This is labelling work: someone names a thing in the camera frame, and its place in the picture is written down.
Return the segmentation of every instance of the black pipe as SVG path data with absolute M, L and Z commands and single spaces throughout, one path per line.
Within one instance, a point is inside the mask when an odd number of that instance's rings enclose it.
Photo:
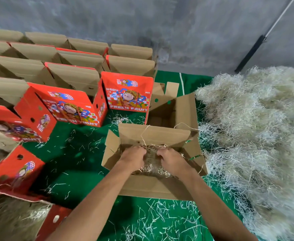
M 251 57 L 254 55 L 254 53 L 257 51 L 257 49 L 261 46 L 263 41 L 266 39 L 266 36 L 261 35 L 258 40 L 255 42 L 253 47 L 249 50 L 249 52 L 246 54 L 246 56 L 243 58 L 241 63 L 238 65 L 237 69 L 235 69 L 236 73 L 239 73 L 246 65 L 246 63 L 251 59 Z

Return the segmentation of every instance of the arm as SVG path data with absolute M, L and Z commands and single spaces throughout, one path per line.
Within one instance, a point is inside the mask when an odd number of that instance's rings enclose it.
M 246 229 L 241 220 L 178 152 L 170 148 L 162 148 L 157 154 L 162 157 L 163 168 L 178 177 L 192 195 L 216 241 L 257 241 L 256 236 Z
M 111 208 L 130 174 L 143 167 L 142 147 L 126 149 L 112 170 L 97 184 L 47 241 L 98 239 Z

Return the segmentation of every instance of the hand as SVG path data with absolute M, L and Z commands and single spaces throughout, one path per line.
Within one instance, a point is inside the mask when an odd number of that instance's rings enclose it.
M 117 164 L 122 165 L 126 170 L 133 173 L 144 166 L 143 157 L 146 149 L 141 146 L 132 146 L 124 150 Z
M 162 157 L 161 165 L 171 175 L 181 178 L 193 170 L 191 166 L 185 161 L 180 153 L 172 148 L 160 148 L 157 155 Z

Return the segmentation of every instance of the gray concrete wall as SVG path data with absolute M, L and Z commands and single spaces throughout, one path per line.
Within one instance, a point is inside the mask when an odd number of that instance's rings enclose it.
M 160 69 L 232 73 L 289 0 L 0 0 L 0 28 L 153 47 Z
M 255 65 L 294 67 L 294 2 L 242 72 Z

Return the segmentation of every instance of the green mat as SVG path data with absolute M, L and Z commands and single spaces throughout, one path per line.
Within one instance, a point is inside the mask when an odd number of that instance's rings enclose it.
M 208 76 L 181 74 L 185 94 L 207 85 Z M 158 71 L 156 82 L 180 83 L 179 73 Z M 101 128 L 58 122 L 47 143 L 23 146 L 44 161 L 45 167 L 31 190 L 44 194 L 52 203 L 74 208 L 108 173 L 101 166 L 109 129 L 117 134 L 117 117 L 143 124 L 145 113 L 109 110 Z M 223 196 L 213 183 L 213 190 L 236 213 L 234 203 Z M 194 202 L 118 196 L 99 240 L 212 240 Z

